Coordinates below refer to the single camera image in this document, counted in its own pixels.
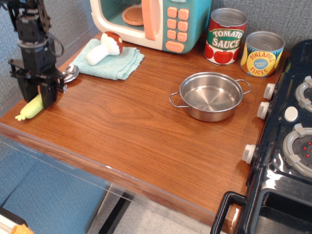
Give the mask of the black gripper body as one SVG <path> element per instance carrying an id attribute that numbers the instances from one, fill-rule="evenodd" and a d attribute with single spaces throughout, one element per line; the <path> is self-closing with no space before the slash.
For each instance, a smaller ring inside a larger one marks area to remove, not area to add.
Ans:
<path id="1" fill-rule="evenodd" d="M 57 90 L 66 92 L 67 85 L 64 75 L 56 68 L 57 57 L 60 57 L 64 48 L 57 54 L 55 43 L 57 39 L 39 39 L 35 42 L 18 39 L 22 59 L 10 59 L 11 76 L 16 78 L 36 78 L 38 86 L 42 83 L 55 83 Z"/>

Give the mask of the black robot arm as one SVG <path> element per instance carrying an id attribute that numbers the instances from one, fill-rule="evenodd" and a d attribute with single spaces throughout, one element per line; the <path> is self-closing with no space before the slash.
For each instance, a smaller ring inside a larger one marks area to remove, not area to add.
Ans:
<path id="1" fill-rule="evenodd" d="M 56 102 L 58 92 L 67 87 L 64 75 L 56 68 L 57 39 L 50 34 L 51 18 L 42 0 L 2 0 L 1 7 L 8 11 L 18 34 L 21 59 L 10 59 L 10 75 L 17 79 L 24 99 L 30 102 L 41 95 L 46 109 Z"/>

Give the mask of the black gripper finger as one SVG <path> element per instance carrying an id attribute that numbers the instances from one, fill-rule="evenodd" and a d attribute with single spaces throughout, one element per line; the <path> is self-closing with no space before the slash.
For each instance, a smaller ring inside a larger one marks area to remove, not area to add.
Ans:
<path id="1" fill-rule="evenodd" d="M 42 83 L 40 93 L 44 109 L 49 108 L 57 100 L 58 90 L 55 83 Z"/>
<path id="2" fill-rule="evenodd" d="M 30 102 L 39 94 L 36 78 L 18 78 L 18 85 L 26 102 Z"/>

